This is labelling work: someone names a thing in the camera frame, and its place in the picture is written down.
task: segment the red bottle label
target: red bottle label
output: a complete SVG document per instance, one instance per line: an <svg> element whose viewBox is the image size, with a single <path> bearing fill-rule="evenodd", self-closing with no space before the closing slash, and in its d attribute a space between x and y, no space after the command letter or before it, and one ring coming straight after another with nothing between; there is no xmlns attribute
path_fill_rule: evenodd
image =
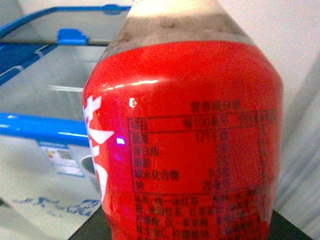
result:
<svg viewBox="0 0 320 240"><path fill-rule="evenodd" d="M267 239L281 101L254 46L178 42L101 61L84 107L113 239Z"/></svg>

